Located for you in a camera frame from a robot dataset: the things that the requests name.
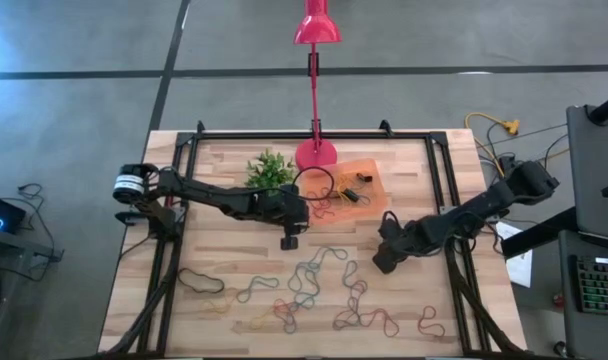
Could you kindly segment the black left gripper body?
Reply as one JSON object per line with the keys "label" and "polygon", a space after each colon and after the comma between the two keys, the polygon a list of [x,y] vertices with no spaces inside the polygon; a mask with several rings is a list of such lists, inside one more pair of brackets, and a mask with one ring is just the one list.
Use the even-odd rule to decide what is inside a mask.
{"label": "black left gripper body", "polygon": [[299,196],[296,185],[281,185],[278,194],[271,196],[276,201],[275,224],[281,226],[284,236],[280,239],[281,250],[296,250],[297,236],[309,227],[309,208],[307,202]]}

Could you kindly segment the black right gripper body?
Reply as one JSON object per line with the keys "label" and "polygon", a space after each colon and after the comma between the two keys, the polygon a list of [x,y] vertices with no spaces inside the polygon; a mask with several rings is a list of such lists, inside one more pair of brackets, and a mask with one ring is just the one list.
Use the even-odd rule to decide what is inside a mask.
{"label": "black right gripper body", "polygon": [[386,252],[387,256],[426,257],[434,251],[434,245],[420,234],[416,221],[409,221],[402,227],[393,212],[383,214],[378,233],[382,238],[378,251]]}

